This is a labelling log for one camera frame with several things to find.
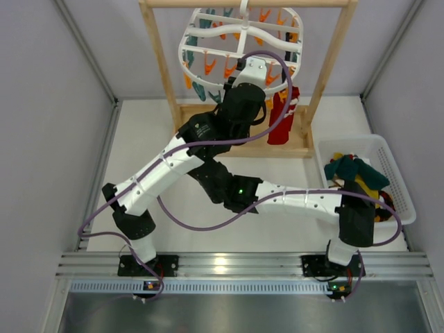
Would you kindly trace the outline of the red sock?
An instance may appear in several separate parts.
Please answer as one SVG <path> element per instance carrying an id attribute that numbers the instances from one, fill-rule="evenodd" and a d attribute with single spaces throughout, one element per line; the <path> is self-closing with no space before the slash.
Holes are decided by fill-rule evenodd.
<path id="1" fill-rule="evenodd" d="M 276 92 L 273 95 L 272 107 L 270 111 L 270 119 L 268 126 L 271 127 L 275 121 L 279 118 L 284 109 L 284 105 L 287 102 L 288 90 L 282 90 Z M 299 101 L 300 91 L 299 88 L 293 86 L 291 101 L 289 108 L 285 114 L 285 117 L 281 122 L 268 134 L 267 144 L 272 146 L 284 145 L 289 140 L 289 133 L 293 125 L 294 114 L 296 112 L 296 107 Z"/>

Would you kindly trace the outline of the white oval clip hanger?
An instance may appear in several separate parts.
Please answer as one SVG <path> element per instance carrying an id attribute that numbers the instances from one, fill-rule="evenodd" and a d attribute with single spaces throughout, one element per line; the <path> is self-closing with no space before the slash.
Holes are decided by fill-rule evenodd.
<path id="1" fill-rule="evenodd" d="M 258 8 L 242 1 L 240 8 L 197 8 L 193 11 L 178 46 L 178 59 L 185 86 L 202 101 L 219 103 L 223 86 L 238 75 L 237 61 L 259 51 L 262 87 L 267 96 L 286 89 L 280 63 L 282 57 L 292 78 L 300 71 L 303 22 L 291 8 Z"/>

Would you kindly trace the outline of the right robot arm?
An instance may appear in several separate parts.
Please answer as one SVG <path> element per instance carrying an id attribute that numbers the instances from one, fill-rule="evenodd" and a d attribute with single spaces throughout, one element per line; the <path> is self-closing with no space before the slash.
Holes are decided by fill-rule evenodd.
<path id="1" fill-rule="evenodd" d="M 210 200 L 234 213 L 286 213 L 338 226 L 330 239 L 326 260 L 347 266 L 359 248 L 374 242 L 375 204 L 359 184 L 347 181 L 343 189 L 307 189 L 273 184 L 261 178 L 231 174 L 214 160 L 188 173 Z"/>

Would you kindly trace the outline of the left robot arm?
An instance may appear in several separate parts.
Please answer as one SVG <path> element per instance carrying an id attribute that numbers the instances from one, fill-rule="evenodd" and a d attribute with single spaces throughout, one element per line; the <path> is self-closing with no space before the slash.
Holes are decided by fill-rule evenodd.
<path id="1" fill-rule="evenodd" d="M 164 152 L 146 165 L 149 173 L 138 171 L 125 182 L 102 188 L 106 200 L 115 200 L 111 207 L 116 226 L 144 264 L 156 257 L 151 236 L 155 222 L 148 206 L 183 175 L 196 180 L 213 203 L 232 212 L 240 213 L 257 201 L 262 180 L 233 175 L 214 158 L 248 138 L 251 126 L 261 124 L 265 116 L 263 89 L 252 83 L 230 87 L 222 103 L 191 116 L 179 128 Z"/>

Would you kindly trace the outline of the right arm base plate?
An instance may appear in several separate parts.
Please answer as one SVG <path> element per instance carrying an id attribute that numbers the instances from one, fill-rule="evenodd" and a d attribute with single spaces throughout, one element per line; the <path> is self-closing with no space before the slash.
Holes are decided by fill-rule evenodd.
<path id="1" fill-rule="evenodd" d="M 353 255 L 347 266 L 327 260 L 326 255 L 303 255 L 301 257 L 303 275 L 308 278 L 357 278 L 364 267 L 358 255 Z"/>

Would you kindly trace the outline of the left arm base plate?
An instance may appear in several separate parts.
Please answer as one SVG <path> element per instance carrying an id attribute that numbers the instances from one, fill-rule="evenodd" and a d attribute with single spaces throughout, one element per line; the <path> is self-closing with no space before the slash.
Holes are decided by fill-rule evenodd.
<path id="1" fill-rule="evenodd" d="M 157 255 L 157 257 L 146 265 L 161 278 L 175 277 L 178 270 L 179 256 L 177 255 Z M 132 255 L 122 255 L 119 259 L 117 275 L 120 277 L 151 277 Z"/>

